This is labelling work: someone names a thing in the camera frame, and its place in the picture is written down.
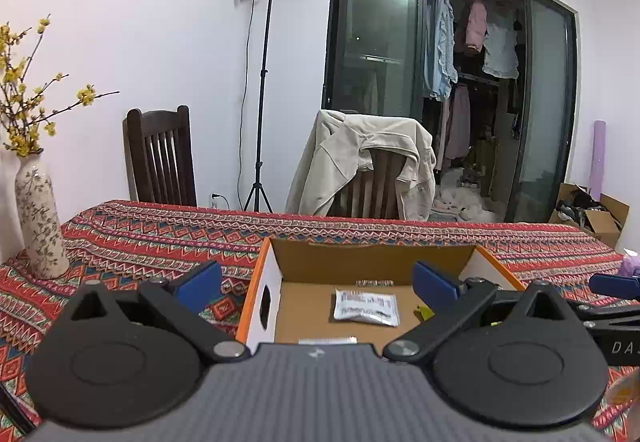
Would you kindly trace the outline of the pink snack packet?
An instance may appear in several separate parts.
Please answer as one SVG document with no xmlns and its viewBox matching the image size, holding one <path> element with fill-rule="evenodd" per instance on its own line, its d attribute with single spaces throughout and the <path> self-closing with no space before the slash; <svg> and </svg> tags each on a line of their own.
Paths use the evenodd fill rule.
<svg viewBox="0 0 640 442">
<path fill-rule="evenodd" d="M 640 277 L 640 254 L 638 251 L 624 249 L 624 257 L 618 275 L 621 277 Z"/>
</svg>

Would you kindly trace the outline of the yellow green snack packet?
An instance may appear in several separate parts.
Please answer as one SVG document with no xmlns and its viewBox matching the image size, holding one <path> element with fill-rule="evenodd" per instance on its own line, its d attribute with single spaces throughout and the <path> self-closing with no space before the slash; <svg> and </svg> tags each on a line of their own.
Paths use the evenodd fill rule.
<svg viewBox="0 0 640 442">
<path fill-rule="evenodd" d="M 420 319 L 421 322 L 425 322 L 434 317 L 434 312 L 428 306 L 417 306 L 416 316 Z"/>
</svg>

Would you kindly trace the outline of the patterned red tablecloth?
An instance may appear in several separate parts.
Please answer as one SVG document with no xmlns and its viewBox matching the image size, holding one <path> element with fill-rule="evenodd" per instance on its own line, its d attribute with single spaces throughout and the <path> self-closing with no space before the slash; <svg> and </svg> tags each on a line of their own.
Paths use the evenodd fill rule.
<svg viewBox="0 0 640 442">
<path fill-rule="evenodd" d="M 622 259 L 567 225 L 113 201 L 63 236 L 62 277 L 36 279 L 25 256 L 1 268 L 1 389 L 29 441 L 597 441 L 608 369 L 634 367 L 609 366 L 570 307 L 617 307 L 586 284 Z M 498 293 L 480 323 L 426 363 L 392 362 L 354 338 L 262 342 L 246 360 L 206 363 L 139 298 L 147 280 L 216 261 L 221 288 L 200 317 L 236 339 L 268 239 L 480 246 L 525 288 L 489 281 Z"/>
</svg>

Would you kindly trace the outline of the white silver snack packet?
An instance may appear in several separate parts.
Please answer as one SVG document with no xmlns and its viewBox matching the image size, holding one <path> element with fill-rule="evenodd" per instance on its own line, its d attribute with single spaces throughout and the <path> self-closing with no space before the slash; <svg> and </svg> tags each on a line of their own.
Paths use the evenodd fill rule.
<svg viewBox="0 0 640 442">
<path fill-rule="evenodd" d="M 395 295 L 359 291 L 335 291 L 335 321 L 353 321 L 388 327 L 400 325 Z"/>
</svg>

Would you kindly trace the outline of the purple rolled yoga mat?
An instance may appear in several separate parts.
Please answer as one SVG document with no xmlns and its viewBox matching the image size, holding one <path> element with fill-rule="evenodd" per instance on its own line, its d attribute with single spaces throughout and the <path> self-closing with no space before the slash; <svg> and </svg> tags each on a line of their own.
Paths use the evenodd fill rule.
<svg viewBox="0 0 640 442">
<path fill-rule="evenodd" d="M 588 193 L 595 201 L 598 201 L 602 194 L 605 144 L 606 123 L 599 119 L 593 123 L 592 158 L 588 184 Z"/>
</svg>

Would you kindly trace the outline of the orange cardboard snack box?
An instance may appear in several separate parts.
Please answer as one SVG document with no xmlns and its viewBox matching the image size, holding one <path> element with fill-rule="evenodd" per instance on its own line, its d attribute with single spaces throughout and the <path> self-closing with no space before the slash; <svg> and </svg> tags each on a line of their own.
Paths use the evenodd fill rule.
<svg viewBox="0 0 640 442">
<path fill-rule="evenodd" d="M 241 313 L 236 339 L 250 350 L 262 342 L 354 338 L 381 352 L 386 344 L 421 323 L 424 305 L 412 288 L 413 266 L 422 262 L 450 277 L 484 277 L 509 291 L 525 285 L 488 250 L 474 245 L 336 245 L 268 239 L 262 243 Z M 356 291 L 359 281 L 391 281 L 367 288 L 394 295 L 397 327 L 336 321 L 335 292 Z"/>
</svg>

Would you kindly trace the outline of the wooden chair under jacket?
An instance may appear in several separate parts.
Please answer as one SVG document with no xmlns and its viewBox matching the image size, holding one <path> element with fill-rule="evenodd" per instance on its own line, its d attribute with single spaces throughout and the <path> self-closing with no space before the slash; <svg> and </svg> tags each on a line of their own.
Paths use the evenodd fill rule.
<svg viewBox="0 0 640 442">
<path fill-rule="evenodd" d="M 371 150 L 371 156 L 373 169 L 358 170 L 355 178 L 334 196 L 329 217 L 399 218 L 395 183 L 405 158 L 384 150 Z"/>
</svg>

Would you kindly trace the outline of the dark wooden chair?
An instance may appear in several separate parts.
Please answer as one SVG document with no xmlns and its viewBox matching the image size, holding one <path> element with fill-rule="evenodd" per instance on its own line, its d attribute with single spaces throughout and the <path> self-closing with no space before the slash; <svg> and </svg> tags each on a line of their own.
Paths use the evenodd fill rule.
<svg viewBox="0 0 640 442">
<path fill-rule="evenodd" d="M 190 111 L 128 111 L 124 121 L 137 200 L 195 207 Z"/>
</svg>

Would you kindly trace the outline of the floral ceramic vase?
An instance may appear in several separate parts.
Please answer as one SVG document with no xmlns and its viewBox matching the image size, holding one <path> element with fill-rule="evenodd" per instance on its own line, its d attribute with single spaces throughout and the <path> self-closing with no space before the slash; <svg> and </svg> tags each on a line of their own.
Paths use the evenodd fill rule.
<svg viewBox="0 0 640 442">
<path fill-rule="evenodd" d="M 30 272 L 40 280 L 62 277 L 70 262 L 66 256 L 52 181 L 39 154 L 21 159 L 14 191 Z"/>
</svg>

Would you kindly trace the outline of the beige jacket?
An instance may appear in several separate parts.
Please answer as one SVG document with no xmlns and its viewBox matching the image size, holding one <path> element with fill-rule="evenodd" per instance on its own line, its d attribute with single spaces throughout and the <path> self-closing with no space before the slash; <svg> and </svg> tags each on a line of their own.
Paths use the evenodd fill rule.
<svg viewBox="0 0 640 442">
<path fill-rule="evenodd" d="M 424 221 L 435 196 L 432 141 L 432 135 L 413 118 L 321 110 L 288 191 L 285 211 L 325 216 L 334 197 L 357 173 L 374 169 L 372 153 L 384 151 L 404 161 L 394 178 L 399 218 Z"/>
</svg>

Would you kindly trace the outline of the light blue hanging shirt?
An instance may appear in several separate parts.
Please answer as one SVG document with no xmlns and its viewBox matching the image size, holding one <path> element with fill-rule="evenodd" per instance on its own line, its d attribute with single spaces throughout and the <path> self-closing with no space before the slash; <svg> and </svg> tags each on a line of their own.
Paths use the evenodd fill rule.
<svg viewBox="0 0 640 442">
<path fill-rule="evenodd" d="M 440 102 L 458 82 L 454 67 L 454 8 L 450 0 L 432 0 L 427 11 L 424 61 L 425 95 Z"/>
</svg>

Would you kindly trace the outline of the black framed glass sliding door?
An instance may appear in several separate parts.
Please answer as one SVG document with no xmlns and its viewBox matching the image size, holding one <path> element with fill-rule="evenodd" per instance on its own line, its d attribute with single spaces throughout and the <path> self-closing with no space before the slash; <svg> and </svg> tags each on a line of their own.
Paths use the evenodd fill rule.
<svg viewBox="0 0 640 442">
<path fill-rule="evenodd" d="M 433 137 L 439 189 L 475 217 L 544 222 L 574 127 L 575 13 L 556 0 L 330 0 L 326 110 L 411 117 Z"/>
</svg>

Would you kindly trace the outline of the yellow flower branches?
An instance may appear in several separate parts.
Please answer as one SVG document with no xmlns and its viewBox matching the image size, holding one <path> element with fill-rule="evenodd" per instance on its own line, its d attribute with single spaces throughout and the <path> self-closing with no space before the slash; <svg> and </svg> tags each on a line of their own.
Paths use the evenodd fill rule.
<svg viewBox="0 0 640 442">
<path fill-rule="evenodd" d="M 51 87 L 70 77 L 57 72 L 38 86 L 29 86 L 27 76 L 51 24 L 50 14 L 34 28 L 13 32 L 9 22 L 1 25 L 1 147 L 17 158 L 42 153 L 40 133 L 56 135 L 55 120 L 77 108 L 118 95 L 117 90 L 99 92 L 93 84 L 77 90 L 75 100 L 61 109 L 48 110 L 44 99 Z"/>
</svg>

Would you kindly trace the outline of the pink hanging garment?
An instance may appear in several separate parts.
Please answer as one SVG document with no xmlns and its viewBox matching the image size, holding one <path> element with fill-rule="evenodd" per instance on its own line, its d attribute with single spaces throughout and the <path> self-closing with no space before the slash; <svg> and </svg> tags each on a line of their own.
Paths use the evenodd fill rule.
<svg viewBox="0 0 640 442">
<path fill-rule="evenodd" d="M 464 34 L 465 51 L 479 54 L 484 47 L 487 30 L 487 9 L 481 0 L 473 0 L 469 8 L 468 23 Z"/>
</svg>

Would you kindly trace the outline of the studio light on tripod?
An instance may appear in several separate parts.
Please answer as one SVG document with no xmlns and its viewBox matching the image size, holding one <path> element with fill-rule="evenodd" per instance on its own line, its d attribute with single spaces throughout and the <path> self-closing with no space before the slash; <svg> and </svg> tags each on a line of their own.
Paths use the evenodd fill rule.
<svg viewBox="0 0 640 442">
<path fill-rule="evenodd" d="M 264 163 L 262 162 L 262 135 L 264 134 L 266 78 L 268 75 L 268 49 L 271 31 L 272 5 L 273 0 L 267 0 L 264 39 L 262 39 L 262 64 L 260 65 L 259 72 L 254 181 L 252 186 L 250 187 L 250 193 L 248 193 L 244 205 L 245 210 L 248 210 L 248 207 L 252 207 L 254 213 L 258 213 L 262 205 L 265 205 L 270 213 L 272 212 L 271 204 L 269 202 L 264 185 L 262 184 L 262 166 L 264 166 Z"/>
</svg>

